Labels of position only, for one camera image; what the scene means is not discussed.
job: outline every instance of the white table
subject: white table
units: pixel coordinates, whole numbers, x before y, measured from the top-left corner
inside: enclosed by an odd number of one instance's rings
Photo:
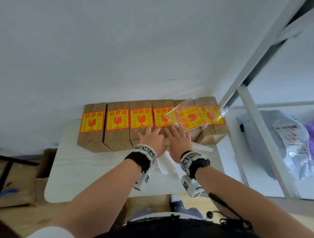
[[[61,138],[45,189],[45,199],[51,203],[69,202],[88,185],[118,165],[130,150],[91,153],[76,144],[81,120],[71,121]],[[213,152],[200,151],[211,165],[224,172],[216,145]],[[186,192],[177,173],[162,174],[156,169],[151,186],[140,192],[132,189],[129,197]]]

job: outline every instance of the white sock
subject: white sock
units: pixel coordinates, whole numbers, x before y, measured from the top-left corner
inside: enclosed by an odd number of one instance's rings
[[[181,200],[181,199],[180,199],[178,196],[176,196],[176,195],[174,195],[174,194],[171,194],[170,201],[171,201],[172,203],[178,202],[178,201],[180,201],[180,200]]]

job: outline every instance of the forearm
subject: forearm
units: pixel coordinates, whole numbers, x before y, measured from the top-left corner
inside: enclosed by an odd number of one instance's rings
[[[49,225],[63,227],[75,238],[109,231],[140,174],[140,166],[124,160],[76,196]]]
[[[199,168],[195,178],[206,193],[213,193],[244,219],[261,237],[313,237],[313,232],[257,191],[211,166]],[[219,204],[219,210],[226,212]]]

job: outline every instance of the red border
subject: red border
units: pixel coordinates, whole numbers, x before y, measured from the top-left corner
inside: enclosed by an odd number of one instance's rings
[[[153,109],[153,113],[154,113],[154,110],[155,109],[162,109],[162,108],[169,108],[169,107],[173,107],[172,108],[172,110],[175,108],[175,106],[168,106],[168,107],[156,107],[156,108],[154,108]],[[157,123],[156,123],[156,117],[155,117],[155,114],[154,114],[154,122],[155,122],[155,125],[157,125]]]
[[[202,118],[203,118],[203,120],[205,121],[205,123],[202,124],[202,125],[193,127],[193,128],[191,128],[191,129],[185,130],[185,128],[184,128],[184,126],[183,126],[183,122],[181,121],[181,118],[180,118],[179,115],[178,115],[178,112],[185,111],[185,110],[187,110],[187,109],[189,109],[189,108],[192,108],[192,107],[196,107],[196,108],[198,109],[198,112],[199,112],[199,114],[202,116]],[[177,113],[177,116],[178,116],[178,118],[179,118],[179,120],[180,120],[180,122],[181,122],[181,124],[182,124],[182,127],[183,127],[184,131],[190,131],[190,130],[195,129],[195,128],[197,128],[197,127],[201,127],[201,126],[204,126],[204,125],[208,124],[207,121],[205,120],[205,118],[203,117],[203,115],[201,114],[201,111],[199,110],[199,108],[198,108],[197,105],[194,105],[194,106],[191,106],[191,107],[188,107],[188,108],[185,108],[185,109],[176,111],[176,113]]]
[[[102,123],[102,124],[101,124],[101,129],[99,129],[99,130],[92,130],[92,131],[84,131],[84,132],[81,132],[84,115],[85,115],[85,114],[90,114],[90,113],[93,113],[93,112],[100,112],[100,111],[92,111],[92,112],[83,113],[82,119],[81,119],[81,125],[80,125],[80,127],[79,127],[79,133],[87,133],[87,132],[94,132],[94,131],[102,131],[102,130],[104,129],[104,124]],[[104,120],[105,120],[105,111],[102,111],[102,112],[103,112],[103,114],[102,114],[102,122],[104,122]]]
[[[130,115],[130,111],[129,111],[129,109],[116,109],[116,110],[111,110],[111,111],[118,111],[118,110],[127,110],[127,113]],[[130,128],[130,117],[128,116],[128,120],[129,120],[129,126],[128,127],[124,127],[124,128],[114,128],[114,129],[109,129],[109,130],[107,130],[107,123],[108,123],[108,114],[109,114],[109,112],[111,112],[111,111],[107,111],[107,118],[106,118],[106,128],[105,128],[105,131],[114,131],[114,130],[123,130],[123,129],[128,129],[128,128]]]
[[[153,125],[152,125],[152,126],[143,126],[143,127],[135,127],[135,128],[132,127],[131,111],[133,111],[133,110],[139,110],[139,109],[150,109],[150,110],[151,110],[150,113],[151,113],[152,119],[153,119],[153,121],[152,121]],[[131,129],[140,129],[140,128],[146,128],[146,127],[154,127],[153,108],[151,108],[151,107],[143,107],[143,108],[142,108],[142,107],[141,107],[141,108],[136,108],[136,109],[130,109],[130,119],[129,119],[129,123],[130,123],[130,128],[131,128]]]
[[[210,125],[225,125],[226,122],[225,122],[224,118],[221,117],[221,119],[222,119],[223,123],[207,123],[207,124],[210,124]]]

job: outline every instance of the hand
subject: hand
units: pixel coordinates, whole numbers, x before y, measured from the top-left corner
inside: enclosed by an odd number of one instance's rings
[[[145,135],[142,135],[141,132],[138,133],[139,143],[152,147],[157,153],[157,158],[162,156],[167,149],[167,147],[162,146],[164,135],[158,135],[160,130],[161,127],[157,127],[152,133],[152,127],[147,127]]]
[[[170,127],[174,137],[167,128],[165,129],[170,140],[170,156],[176,163],[180,163],[181,155],[184,152],[188,150],[193,151],[191,136],[188,132],[184,132],[182,128],[180,128],[178,132],[173,124],[171,124]]]

